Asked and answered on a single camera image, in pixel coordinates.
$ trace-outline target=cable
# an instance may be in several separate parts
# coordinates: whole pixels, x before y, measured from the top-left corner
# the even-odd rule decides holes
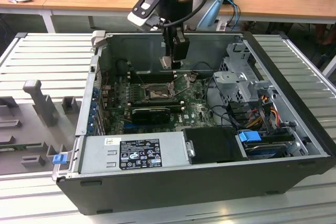
[[[202,9],[202,7],[206,4],[206,2],[207,2],[207,0],[203,0],[195,10],[193,10],[191,13],[189,13],[184,18],[181,18],[181,19],[179,19],[177,21],[174,21],[174,22],[171,22],[171,23],[165,23],[165,24],[159,25],[159,27],[161,26],[162,28],[167,28],[167,27],[179,25],[179,24],[187,21],[188,19],[192,18],[196,13],[199,12]]]
[[[229,26],[230,25],[230,23],[232,22],[232,20],[233,20],[233,17],[235,16],[235,14],[236,14],[236,8],[232,5],[232,8],[233,8],[233,14],[232,14],[232,17],[231,17],[231,19],[229,20],[229,22],[226,24],[227,26]]]
[[[191,68],[191,71],[194,71],[195,68],[196,68],[199,64],[207,65],[208,68],[210,68],[212,71],[216,72],[216,70],[214,70],[214,69],[213,69],[208,63],[206,63],[205,61],[199,61],[199,62],[197,62],[197,63]]]
[[[240,10],[239,5],[236,5],[236,6],[238,7],[238,10],[239,10],[238,19],[237,19],[237,23],[238,23],[239,19],[240,19],[240,15],[241,15],[241,10]]]

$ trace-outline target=warning label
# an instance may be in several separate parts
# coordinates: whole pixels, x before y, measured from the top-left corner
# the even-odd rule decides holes
[[[162,167],[159,139],[120,142],[122,170]]]

